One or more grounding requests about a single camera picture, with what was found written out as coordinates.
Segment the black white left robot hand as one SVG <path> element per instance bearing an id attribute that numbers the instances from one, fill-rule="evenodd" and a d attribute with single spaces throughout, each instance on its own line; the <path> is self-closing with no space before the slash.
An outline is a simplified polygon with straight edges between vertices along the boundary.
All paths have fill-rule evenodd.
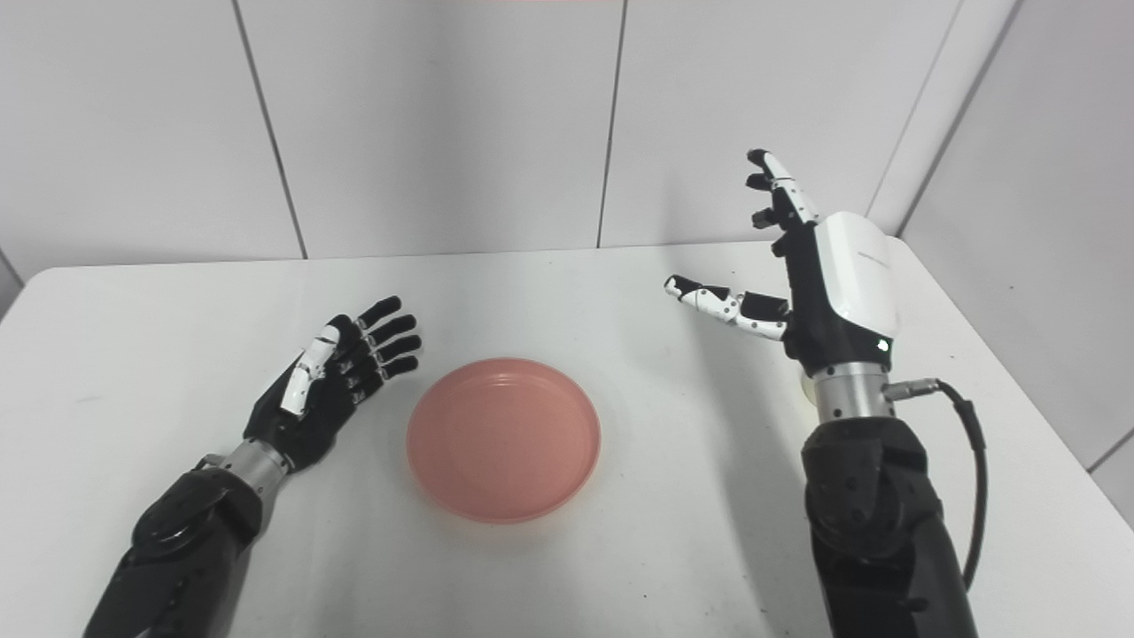
<path id="1" fill-rule="evenodd" d="M 336 315 L 252 405 L 244 429 L 284 458 L 288 473 L 322 461 L 358 405 L 417 371 L 417 321 L 388 296 L 357 316 Z"/>

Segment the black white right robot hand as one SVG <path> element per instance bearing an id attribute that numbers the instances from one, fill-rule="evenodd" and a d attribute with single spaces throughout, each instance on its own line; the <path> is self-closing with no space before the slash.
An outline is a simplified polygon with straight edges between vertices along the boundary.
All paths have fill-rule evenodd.
<path id="1" fill-rule="evenodd" d="M 781 230 L 771 252 L 786 267 L 789 298 L 733 294 L 680 275 L 665 280 L 665 294 L 748 335 L 781 342 L 810 377 L 850 364 L 890 372 L 899 318 L 887 235 L 863 215 L 819 214 L 769 151 L 750 150 L 748 162 L 758 171 L 746 185 L 771 197 L 750 221 L 758 230 Z"/>

